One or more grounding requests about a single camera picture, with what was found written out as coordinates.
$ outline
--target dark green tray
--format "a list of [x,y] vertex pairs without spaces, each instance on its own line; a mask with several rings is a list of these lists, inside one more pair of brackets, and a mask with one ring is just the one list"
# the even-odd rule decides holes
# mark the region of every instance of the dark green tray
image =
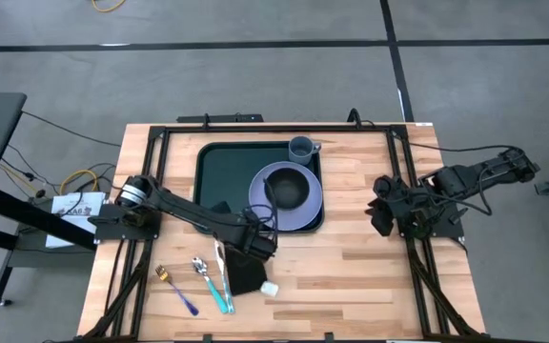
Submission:
[[[254,176],[271,163],[288,161],[289,142],[211,143],[199,153],[194,177],[194,203],[212,208],[226,201],[233,213],[249,206],[249,187]],[[321,183],[321,163],[316,153],[307,166]],[[315,219],[302,229],[292,232],[316,231],[323,223],[323,204]],[[208,230],[196,228],[199,232]]]

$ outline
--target mug handle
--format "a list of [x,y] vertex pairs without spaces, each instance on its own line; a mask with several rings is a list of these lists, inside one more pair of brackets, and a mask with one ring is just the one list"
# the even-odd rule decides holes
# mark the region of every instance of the mug handle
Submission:
[[313,152],[318,153],[321,150],[321,143],[313,143]]

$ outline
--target concrete floor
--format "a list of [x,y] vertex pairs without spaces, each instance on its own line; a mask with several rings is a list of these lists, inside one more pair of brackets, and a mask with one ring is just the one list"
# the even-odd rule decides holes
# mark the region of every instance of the concrete floor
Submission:
[[[391,8],[399,39],[549,38],[549,0],[395,0]],[[379,4],[368,0],[128,0],[109,14],[89,1],[0,0],[0,45],[384,37]],[[400,51],[416,121],[434,122],[441,146],[514,144],[541,165],[538,181],[549,178],[549,47]],[[108,141],[127,123],[204,112],[336,121],[356,107],[366,119],[401,120],[387,48],[0,53],[0,91],[22,91],[25,110]],[[52,182],[117,159],[114,148],[28,117],[12,144]],[[21,165],[13,151],[6,156]],[[22,195],[1,174],[0,188]],[[495,214],[468,212],[463,224],[488,332],[549,341],[549,196],[532,185],[487,196]],[[0,342],[74,336],[89,276],[88,268],[14,271],[6,298],[16,303],[0,309]]]

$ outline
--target gray mug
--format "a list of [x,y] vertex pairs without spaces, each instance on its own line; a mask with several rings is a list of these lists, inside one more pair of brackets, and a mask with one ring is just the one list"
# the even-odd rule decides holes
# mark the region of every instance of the gray mug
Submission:
[[306,166],[313,154],[321,150],[321,143],[315,143],[309,137],[298,136],[290,141],[290,161]]

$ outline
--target wooden tabletop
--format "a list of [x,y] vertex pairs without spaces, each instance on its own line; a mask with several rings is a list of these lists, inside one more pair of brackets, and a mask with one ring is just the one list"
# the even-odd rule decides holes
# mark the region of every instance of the wooden tabletop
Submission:
[[[127,126],[115,185],[121,186],[129,175],[141,173],[149,127]],[[437,145],[432,126],[408,124],[408,132],[411,142]],[[363,213],[375,197],[371,190],[375,179],[392,174],[383,133],[174,134],[163,186],[192,199],[196,156],[209,143],[284,141],[299,134],[322,143],[325,221],[312,234],[279,236],[276,256],[266,264],[269,279],[280,287],[278,295],[240,295],[234,298],[236,314],[220,313],[204,279],[195,274],[190,262],[194,256],[205,259],[221,292],[213,239],[166,215],[160,237],[153,244],[140,340],[196,340],[204,333],[225,340],[322,339],[326,332],[333,332],[338,339],[421,338],[405,243],[396,234],[381,237]],[[396,143],[401,160],[401,145]],[[439,151],[413,147],[413,157],[418,175],[442,166]],[[441,288],[467,322],[483,331],[465,252],[450,239],[435,238],[432,243]],[[118,242],[107,242],[97,250],[78,334],[91,329],[103,314],[117,246]],[[122,260],[112,297],[117,293]],[[171,287],[158,279],[153,271],[158,264],[173,275],[177,287],[200,310],[199,316],[192,317]],[[425,293],[432,330],[436,331],[433,299]],[[122,333],[129,332],[133,303],[132,294]]]

